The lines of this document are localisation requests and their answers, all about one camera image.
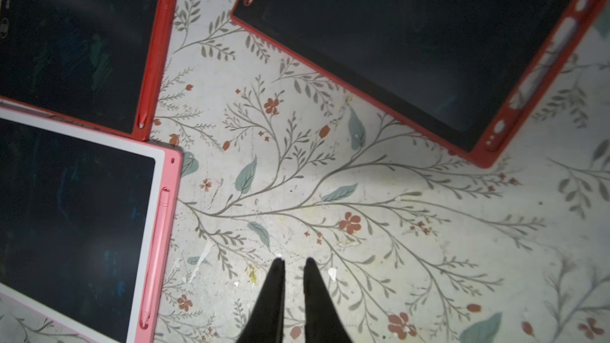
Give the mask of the pink stylus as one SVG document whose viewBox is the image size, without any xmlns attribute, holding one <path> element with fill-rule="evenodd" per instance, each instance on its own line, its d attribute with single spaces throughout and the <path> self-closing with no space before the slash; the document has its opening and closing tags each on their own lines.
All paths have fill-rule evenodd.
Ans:
<svg viewBox="0 0 610 343">
<path fill-rule="evenodd" d="M 156 213 L 156 224 L 153 231 L 153 239 L 149 252 L 149 264 L 146 273 L 146 283 L 141 304 L 141 312 L 139 317 L 139 327 L 143 330 L 149 328 L 149 319 L 151 318 L 153 304 L 154 280 L 153 275 L 159 267 L 160 257 L 162 256 L 160 240 L 161 235 L 165 230 L 166 218 L 169 208 L 171 192 L 168 188 L 163 187 L 160 191 L 160 198 Z"/>
</svg>

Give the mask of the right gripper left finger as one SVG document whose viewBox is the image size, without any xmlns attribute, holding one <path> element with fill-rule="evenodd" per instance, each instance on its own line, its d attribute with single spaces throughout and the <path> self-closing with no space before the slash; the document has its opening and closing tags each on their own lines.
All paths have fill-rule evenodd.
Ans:
<svg viewBox="0 0 610 343">
<path fill-rule="evenodd" d="M 237 343 L 280 343 L 284 339 L 285 263 L 276 258 Z"/>
</svg>

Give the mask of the red tablet front with scribbles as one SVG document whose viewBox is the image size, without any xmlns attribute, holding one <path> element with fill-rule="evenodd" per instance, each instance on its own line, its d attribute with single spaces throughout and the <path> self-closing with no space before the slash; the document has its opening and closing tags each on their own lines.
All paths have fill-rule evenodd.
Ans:
<svg viewBox="0 0 610 343">
<path fill-rule="evenodd" d="M 1 0 L 1 97 L 137 141 L 160 0 Z M 172 0 L 173 27 L 177 0 Z"/>
</svg>

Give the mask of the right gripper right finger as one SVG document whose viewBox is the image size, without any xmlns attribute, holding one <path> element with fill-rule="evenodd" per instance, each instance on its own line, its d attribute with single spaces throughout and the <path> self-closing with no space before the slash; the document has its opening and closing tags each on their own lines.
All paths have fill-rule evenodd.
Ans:
<svg viewBox="0 0 610 343">
<path fill-rule="evenodd" d="M 308 257 L 303 271 L 306 343 L 352 343 L 324 284 L 318 265 Z"/>
</svg>

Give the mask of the pink white writing tablet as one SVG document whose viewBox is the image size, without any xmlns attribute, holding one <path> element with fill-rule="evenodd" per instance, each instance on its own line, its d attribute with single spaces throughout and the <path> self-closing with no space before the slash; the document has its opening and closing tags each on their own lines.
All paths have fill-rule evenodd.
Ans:
<svg viewBox="0 0 610 343">
<path fill-rule="evenodd" d="M 1 111 L 1 340 L 154 340 L 183 156 Z M 139 327 L 156 213 L 170 190 L 149 328 Z"/>
</svg>

